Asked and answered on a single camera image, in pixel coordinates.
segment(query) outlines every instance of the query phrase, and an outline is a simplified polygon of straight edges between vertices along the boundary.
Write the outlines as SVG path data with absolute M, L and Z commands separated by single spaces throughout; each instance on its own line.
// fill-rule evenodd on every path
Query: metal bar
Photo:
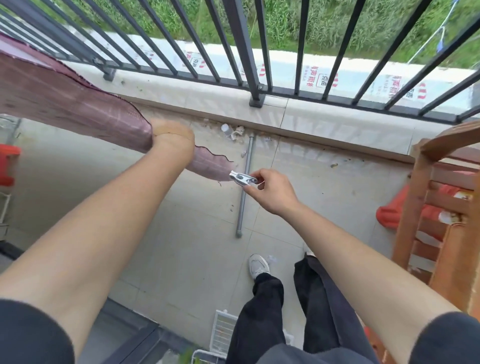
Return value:
M 49 40 L 43 38 L 40 34 L 36 33 L 33 31 L 33 29 L 29 28 L 28 26 L 26 26 L 25 24 L 23 24 L 22 22 L 20 22 L 19 20 L 15 19 L 13 16 L 11 16 L 10 14 L 8 14 L 7 12 L 4 12 L 2 9 L 0 9 L 0 15 L 2 15 L 4 18 L 6 18 L 7 20 L 9 20 L 12 24 L 15 24 L 18 28 L 22 28 L 23 30 L 25 30 L 26 32 L 30 33 L 32 36 L 34 36 L 35 38 L 37 38 L 39 41 L 41 41 L 42 43 L 44 43 L 46 46 L 50 47 L 51 49 L 53 49 L 54 51 L 58 52 L 58 53 L 61 53 L 63 55 L 67 55 L 67 53 L 65 53 L 64 50 L 61 50 L 59 47 L 57 47 L 55 44 L 53 44 L 52 42 L 50 42 Z
M 40 26 L 41 29 L 45 29 L 49 36 L 54 39 L 58 44 L 60 44 L 65 49 L 68 49 L 71 53 L 75 54 L 77 57 L 83 57 L 87 62 L 93 63 L 94 58 L 99 58 L 99 54 L 96 53 L 93 49 L 86 46 L 80 39 L 75 37 L 68 29 L 63 25 L 54 20 L 50 15 L 44 12 L 40 7 L 32 2 L 32 0 L 21 0 L 22 9 L 25 13 L 28 13 L 29 16 Z
M 11 31 L 9 28 L 6 28 L 6 27 L 2 26 L 1 24 L 0 24 L 0 31 L 2 31 L 6 35 L 11 36 L 12 38 L 18 40 L 19 42 L 25 42 L 25 40 L 22 39 L 19 35 L 13 33 L 13 31 Z
M 357 0 L 357 2 L 355 3 L 355 7 L 353 8 L 353 11 L 352 11 L 352 16 L 350 17 L 350 20 L 347 25 L 347 30 L 345 31 L 345 35 L 343 36 L 342 44 L 340 45 L 340 49 L 338 50 L 338 54 L 335 58 L 335 62 L 330 72 L 330 77 L 328 78 L 327 84 L 325 86 L 325 90 L 322 96 L 324 100 L 327 100 L 328 94 L 330 93 L 330 89 L 332 88 L 332 84 L 333 84 L 333 81 L 335 80 L 336 73 L 340 68 L 340 64 L 342 63 L 343 56 L 345 55 L 345 51 L 347 50 L 348 44 L 350 43 L 350 39 L 352 38 L 352 34 L 355 30 L 355 26 L 357 25 L 357 21 L 360 18 L 363 5 L 365 5 L 365 0 Z
M 468 38 L 470 38 L 477 30 L 480 29 L 480 13 L 475 16 L 469 25 L 463 28 L 460 33 L 450 42 L 443 50 L 438 52 L 430 62 L 428 62 L 413 78 L 408 81 L 388 102 L 385 104 L 385 110 L 391 108 L 396 104 L 409 90 L 411 90 L 418 82 L 420 82 L 426 75 L 434 70 L 440 63 L 442 63 L 448 56 L 457 50 Z
M 222 26 L 222 22 L 220 21 L 220 16 L 218 16 L 218 11 L 216 10 L 216 6 L 213 3 L 213 0 L 205 0 L 207 4 L 208 11 L 210 12 L 210 16 L 212 17 L 213 24 L 215 25 L 216 32 L 220 37 L 220 41 L 222 42 L 223 49 L 225 50 L 225 54 L 227 55 L 228 61 L 230 62 L 230 66 L 232 68 L 233 74 L 235 75 L 235 79 L 237 80 L 239 86 L 242 85 L 243 80 L 241 79 L 240 71 L 237 66 L 237 62 L 235 61 L 235 57 L 232 53 L 232 48 L 230 44 L 228 44 L 227 36 L 225 35 L 225 31 Z
M 202 55 L 208 69 L 212 73 L 212 76 L 216 79 L 217 82 L 220 82 L 220 76 L 218 75 L 215 67 L 213 66 L 212 61 L 210 60 L 210 57 L 208 56 L 207 52 L 205 51 L 204 45 L 200 41 L 200 38 L 198 37 L 197 33 L 195 32 L 195 29 L 193 28 L 192 24 L 190 23 L 190 20 L 188 20 L 187 13 L 185 10 L 182 8 L 180 5 L 179 0 L 170 0 L 175 11 L 179 15 L 183 25 L 187 29 L 188 34 L 192 38 L 193 42 L 197 46 L 198 51 Z
M 140 48 L 130 39 L 128 35 L 124 33 L 123 30 L 121 30 L 118 25 L 116 25 L 113 20 L 110 19 L 110 17 L 105 14 L 105 12 L 97 5 L 96 2 L 93 0 L 83 0 L 86 2 L 93 11 L 95 11 L 113 30 L 117 32 L 117 34 L 154 70 L 157 70 L 158 67 L 155 66 L 155 64 L 145 55 L 145 53 L 142 52 Z
M 262 44 L 262 53 L 264 56 L 265 76 L 267 78 L 267 87 L 272 89 L 272 71 L 270 68 L 270 54 L 267 44 L 267 30 L 265 27 L 264 0 L 255 0 L 255 9 L 257 10 L 258 31 L 260 33 L 260 43 Z
M 135 62 L 135 60 L 130 57 L 130 55 L 122 48 L 120 47 L 112 38 L 110 38 L 109 35 L 107 35 L 102 28 L 100 28 L 97 24 L 92 22 L 88 16 L 85 15 L 85 13 L 78 7 L 76 6 L 72 0 L 62 0 L 65 5 L 67 5 L 80 19 L 87 24 L 88 26 L 92 27 L 93 30 L 95 30 L 102 38 L 104 38 L 109 44 L 112 45 L 113 48 L 115 48 L 122 56 L 124 56 L 131 64 L 133 64 L 135 67 L 140 67 L 140 65 Z
M 76 22 L 74 22 L 67 14 L 65 14 L 59 6 L 54 4 L 51 0 L 41 0 L 45 5 L 47 5 L 50 9 L 52 9 L 55 13 L 57 13 L 63 20 L 65 20 L 68 24 L 74 27 L 80 34 L 82 34 L 85 38 L 91 41 L 95 46 L 98 47 L 102 52 L 112 58 L 119 66 L 121 65 L 120 60 L 115 57 L 108 49 L 106 49 L 102 44 L 100 44 L 95 38 L 93 38 L 90 33 L 88 33 L 85 29 L 79 26 Z
M 425 105 L 423 108 L 420 109 L 419 115 L 424 115 L 425 113 L 429 112 L 430 110 L 433 110 L 437 106 L 443 104 L 445 101 L 451 99 L 453 96 L 459 94 L 466 88 L 470 87 L 473 85 L 475 82 L 480 80 L 480 70 L 476 71 L 474 74 L 470 75 L 467 77 L 465 80 L 460 82 L 459 84 L 455 85 L 448 91 L 444 92 L 441 96 L 437 97 L 435 100 L 433 100 L 430 104 Z
M 425 10 L 427 10 L 431 2 L 432 0 L 421 0 L 417 4 L 417 7 L 413 10 L 412 14 L 410 14 L 407 21 L 403 25 L 402 29 L 400 29 L 400 31 L 398 32 L 394 41 L 388 48 L 387 52 L 385 52 L 382 59 L 378 61 L 373 71 L 370 72 L 369 76 L 363 83 L 362 87 L 360 87 L 360 90 L 358 91 L 356 96 L 353 98 L 353 101 L 352 101 L 353 105 L 356 105 L 360 101 L 361 97 L 365 94 L 365 92 L 367 92 L 370 85 L 374 82 L 375 78 L 379 75 L 380 71 L 385 67 L 387 62 L 390 60 L 390 58 L 393 56 L 395 51 L 400 46 L 400 44 L 402 44 L 403 40 L 408 35 L 410 30 L 412 30 L 417 20 L 422 16 Z
M 252 163 L 252 154 L 253 154 L 253 143 L 255 142 L 255 135 L 250 135 L 250 138 L 248 140 L 248 151 L 247 151 L 247 161 L 245 163 L 245 174 L 250 173 L 250 165 Z M 246 197 L 246 192 L 242 189 L 241 191 L 241 196 L 240 196 L 240 210 L 239 210 L 239 218 L 237 221 L 237 232 L 235 233 L 235 236 L 237 238 L 242 237 L 242 232 L 241 232 L 241 226 L 243 223 L 243 212 L 245 210 L 245 197 Z
M 468 119 L 469 117 L 471 117 L 473 115 L 477 115 L 477 114 L 480 114 L 480 105 L 477 105 L 477 106 L 471 108 L 470 110 L 467 110 L 464 113 L 461 113 L 460 115 L 458 115 L 457 118 L 456 118 L 457 123 L 461 123 L 465 119 Z
M 20 18 L 41 31 L 43 34 L 54 40 L 60 46 L 74 54 L 85 62 L 92 63 L 93 54 L 80 46 L 80 41 L 68 30 L 62 27 L 48 16 L 36 5 L 28 0 L 10 1 L 3 0 L 5 7 L 16 13 Z
M 247 78 L 248 88 L 252 95 L 250 106 L 261 107 L 265 96 L 262 97 L 259 92 L 259 88 L 262 86 L 258 81 L 252 44 L 248 34 L 247 19 L 245 19 L 245 14 L 243 13 L 241 0 L 222 1 L 243 66 L 243 72 Z
M 68 24 L 70 24 L 71 26 L 73 26 L 78 32 L 80 32 L 84 37 L 88 38 L 90 37 L 90 35 L 81 27 L 79 27 L 74 21 L 72 21 L 63 11 L 61 11 L 59 9 L 58 6 L 55 6 L 54 4 L 52 4 L 51 1 L 49 0 L 42 0 L 42 2 L 47 5 L 49 8 L 51 8 L 54 12 L 56 12 L 60 17 L 62 17 Z M 51 17 L 45 13 L 45 16 L 48 18 L 48 19 L 51 19 Z M 98 54 L 97 52 L 95 52 L 94 49 L 91 49 L 90 47 L 88 47 L 92 52 L 93 54 L 99 59 L 102 61 L 102 63 L 105 63 L 105 58 L 103 58 L 100 54 Z
M 310 0 L 302 0 L 300 9 L 300 29 L 299 29 L 299 47 L 297 51 L 297 70 L 295 72 L 295 91 L 298 95 L 300 91 L 301 67 L 303 63 L 303 49 L 305 48 L 305 35 L 307 34 L 308 8 Z
M 23 38 L 28 39 L 31 43 L 33 43 L 37 47 L 39 47 L 38 49 L 41 50 L 42 52 L 45 52 L 45 53 L 50 54 L 51 56 L 54 56 L 55 52 L 53 52 L 51 49 L 48 49 L 47 47 L 45 47 L 45 45 L 43 45 L 42 43 L 40 43 L 39 41 L 37 41 L 33 37 L 29 36 L 27 33 L 23 32 L 22 30 L 18 29 L 17 27 L 12 25 L 11 23 L 7 22 L 5 19 L 0 18 L 0 23 L 7 26 L 8 29 L 11 29 L 12 31 L 16 32 L 19 36 L 22 36 Z M 14 36 L 14 38 L 20 40 L 21 42 L 25 42 L 24 39 L 21 39 L 17 36 Z
M 119 3 L 118 0 L 110 0 L 110 2 L 117 8 L 117 10 L 123 15 L 125 19 L 132 25 L 135 31 L 143 38 L 143 40 L 150 46 L 153 52 L 156 53 L 157 56 L 165 63 L 165 65 L 172 71 L 173 74 L 177 74 L 177 70 L 173 67 L 173 64 L 170 63 L 167 57 L 162 53 L 161 50 L 158 49 L 156 44 L 152 41 L 152 39 L 145 33 L 141 26 L 135 21 L 135 19 L 130 15 L 128 11 Z
M 175 51 L 175 53 L 180 57 L 180 59 L 182 60 L 183 64 L 185 65 L 185 67 L 188 68 L 188 70 L 190 71 L 190 73 L 195 77 L 195 78 L 198 78 L 198 74 L 197 74 L 197 71 L 192 67 L 192 65 L 190 64 L 189 60 L 187 59 L 187 57 L 185 57 L 185 54 L 183 53 L 183 51 L 180 49 L 180 47 L 178 46 L 177 42 L 173 39 L 173 37 L 171 36 L 171 34 L 168 32 L 167 28 L 165 27 L 165 25 L 163 24 L 163 22 L 160 20 L 160 18 L 158 17 L 158 15 L 155 13 L 155 11 L 152 9 L 152 7 L 150 6 L 150 4 L 148 3 L 147 0 L 138 0 L 140 5 L 143 6 L 143 8 L 145 9 L 145 11 L 147 12 L 147 14 L 150 16 L 150 18 L 152 19 L 152 21 L 155 23 L 156 27 L 160 30 L 160 32 L 163 34 L 163 36 L 165 37 L 165 39 L 167 40 L 167 42 L 171 45 L 171 47 L 173 48 L 173 50 Z

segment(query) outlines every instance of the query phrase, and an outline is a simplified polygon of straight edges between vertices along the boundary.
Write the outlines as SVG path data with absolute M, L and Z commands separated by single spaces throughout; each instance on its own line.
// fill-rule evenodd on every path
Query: concrete floor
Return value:
M 248 137 L 233 142 L 219 123 L 142 107 L 146 116 L 190 124 L 196 143 L 244 170 Z M 141 157 L 101 140 L 25 121 L 8 240 L 26 249 L 58 219 Z M 407 180 L 411 165 L 275 135 L 258 135 L 252 170 L 272 167 L 290 178 L 301 201 L 390 256 L 394 233 L 375 219 Z M 303 241 L 281 218 L 247 197 L 243 237 L 235 238 L 240 188 L 184 171 L 161 204 L 111 298 L 208 347 L 215 310 L 238 315 L 252 297 L 253 253 L 271 256 L 285 287 L 284 327 L 301 347 L 305 317 L 293 285 Z

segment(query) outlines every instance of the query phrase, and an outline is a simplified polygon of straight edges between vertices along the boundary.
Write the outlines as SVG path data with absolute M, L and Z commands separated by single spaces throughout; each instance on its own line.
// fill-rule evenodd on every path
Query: metal clip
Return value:
M 230 172 L 230 179 L 240 186 L 248 186 L 250 183 L 257 183 L 258 180 L 255 177 L 249 176 L 245 173 Z

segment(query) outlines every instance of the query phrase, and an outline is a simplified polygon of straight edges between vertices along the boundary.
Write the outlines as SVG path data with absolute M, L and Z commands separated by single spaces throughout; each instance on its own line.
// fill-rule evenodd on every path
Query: black sleeve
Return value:
M 0 299 L 0 355 L 8 364 L 74 364 L 73 345 L 57 322 L 29 304 Z
M 461 312 L 435 318 L 423 329 L 409 364 L 480 363 L 480 323 Z

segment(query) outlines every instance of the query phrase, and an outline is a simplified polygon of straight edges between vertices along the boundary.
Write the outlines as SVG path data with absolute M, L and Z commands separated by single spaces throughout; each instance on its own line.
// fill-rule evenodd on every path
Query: black metal railing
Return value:
M 39 3 L 40 1 L 58 17 L 60 17 L 65 24 L 73 27 L 83 37 L 85 37 L 85 39 L 89 40 L 93 45 L 95 45 L 102 54 L 99 54 L 97 51 L 86 45 L 63 24 L 55 20 L 54 17 L 44 11 L 39 5 L 36 4 L 36 2 Z M 301 1 L 298 53 L 295 83 L 293 88 L 279 87 L 273 84 L 271 71 L 272 68 L 267 44 L 267 29 L 264 17 L 263 0 L 255 0 L 255 8 L 257 12 L 259 37 L 262 46 L 266 85 L 260 83 L 259 81 L 257 68 L 253 57 L 253 49 L 248 34 L 249 31 L 247 27 L 247 20 L 243 12 L 241 0 L 222 1 L 225 14 L 228 19 L 228 25 L 240 57 L 246 82 L 242 80 L 240 71 L 232 53 L 232 49 L 228 43 L 226 32 L 220 21 L 220 16 L 214 0 L 204 1 L 207 5 L 213 24 L 215 25 L 215 29 L 220 38 L 220 42 L 223 46 L 228 62 L 230 63 L 235 79 L 221 77 L 218 74 L 179 0 L 170 1 L 186 31 L 188 32 L 188 35 L 197 47 L 198 52 L 201 54 L 205 65 L 210 70 L 211 75 L 199 74 L 195 70 L 191 62 L 187 59 L 185 53 L 180 49 L 177 42 L 165 27 L 162 19 L 160 19 L 158 14 L 155 13 L 148 0 L 137 1 L 151 18 L 152 23 L 160 31 L 165 40 L 171 45 L 174 52 L 178 55 L 187 68 L 188 72 L 178 70 L 174 67 L 162 50 L 159 49 L 158 45 L 147 35 L 145 30 L 142 29 L 134 17 L 122 6 L 119 0 L 109 1 L 111 5 L 118 11 L 118 13 L 126 19 L 131 27 L 151 48 L 152 53 L 155 53 L 163 61 L 167 68 L 161 68 L 155 65 L 155 63 L 153 63 L 149 57 L 146 56 L 146 54 L 112 20 L 112 18 L 105 13 L 105 11 L 95 2 L 95 0 L 83 0 L 83 3 L 88 4 L 92 11 L 99 18 L 101 18 L 102 21 L 108 24 L 111 29 L 113 29 L 121 37 L 121 39 L 123 39 L 123 41 L 125 41 L 125 43 L 128 44 L 128 46 L 131 47 L 135 53 L 142 58 L 143 61 L 145 61 L 146 65 L 140 65 L 137 61 L 135 61 L 131 54 L 126 52 L 125 49 L 117 44 L 112 37 L 110 37 L 99 25 L 92 21 L 91 18 L 85 14 L 82 9 L 80 9 L 80 7 L 77 6 L 72 0 L 57 1 L 61 1 L 63 5 L 68 7 L 71 12 L 78 16 L 78 18 L 81 19 L 85 25 L 97 32 L 107 43 L 109 43 L 119 54 L 121 54 L 127 60 L 127 62 L 122 62 L 111 51 L 109 51 L 107 47 L 95 39 L 82 25 L 77 24 L 69 15 L 67 15 L 66 12 L 62 10 L 61 7 L 55 4 L 52 0 L 36 0 L 36 2 L 32 0 L 0 0 L 0 4 L 8 9 L 8 11 L 0 9 L 0 32 L 27 42 L 32 47 L 39 49 L 40 51 L 43 51 L 59 60 L 91 64 L 100 69 L 104 73 L 104 78 L 110 81 L 113 80 L 115 70 L 120 69 L 178 78 L 181 80 L 196 81 L 211 85 L 239 88 L 247 90 L 251 93 L 252 97 L 250 100 L 250 105 L 254 107 L 262 106 L 265 95 L 273 95 L 447 124 L 462 123 L 464 121 L 471 120 L 473 116 L 480 113 L 480 105 L 472 105 L 470 110 L 467 110 L 459 115 L 434 110 L 436 107 L 442 105 L 447 100 L 478 82 L 480 80 L 480 70 L 474 72 L 471 76 L 467 77 L 456 86 L 444 92 L 442 95 L 422 108 L 398 105 L 398 102 L 403 96 L 411 91 L 430 72 L 444 62 L 447 57 L 449 57 L 480 29 L 480 13 L 476 14 L 473 17 L 473 20 L 467 24 L 448 45 L 440 50 L 415 76 L 413 76 L 400 90 L 393 94 L 393 96 L 386 103 L 362 99 L 362 97 L 373 84 L 375 78 L 380 74 L 384 66 L 391 59 L 395 51 L 400 47 L 404 39 L 412 30 L 415 23 L 427 10 L 427 7 L 430 5 L 432 0 L 420 0 L 418 2 L 410 16 L 407 18 L 405 24 L 394 37 L 394 40 L 390 44 L 387 51 L 380 58 L 370 75 L 367 77 L 353 98 L 332 95 L 330 91 L 366 0 L 357 0 L 355 3 L 353 12 L 347 25 L 347 29 L 343 36 L 343 40 L 340 44 L 337 57 L 331 69 L 328 81 L 326 82 L 325 89 L 322 93 L 303 91 L 300 89 L 305 36 L 309 15 L 309 0 Z

